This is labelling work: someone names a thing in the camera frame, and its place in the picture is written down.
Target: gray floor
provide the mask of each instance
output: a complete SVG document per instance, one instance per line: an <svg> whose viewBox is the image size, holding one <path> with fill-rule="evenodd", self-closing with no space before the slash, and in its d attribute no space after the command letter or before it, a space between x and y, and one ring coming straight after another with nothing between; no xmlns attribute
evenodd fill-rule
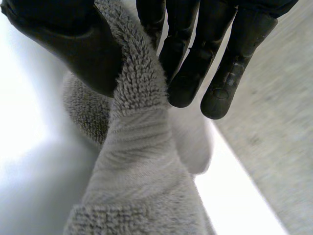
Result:
<svg viewBox="0 0 313 235"><path fill-rule="evenodd" d="M257 50L216 122L292 235L313 234L312 65L313 1L300 0Z"/></svg>

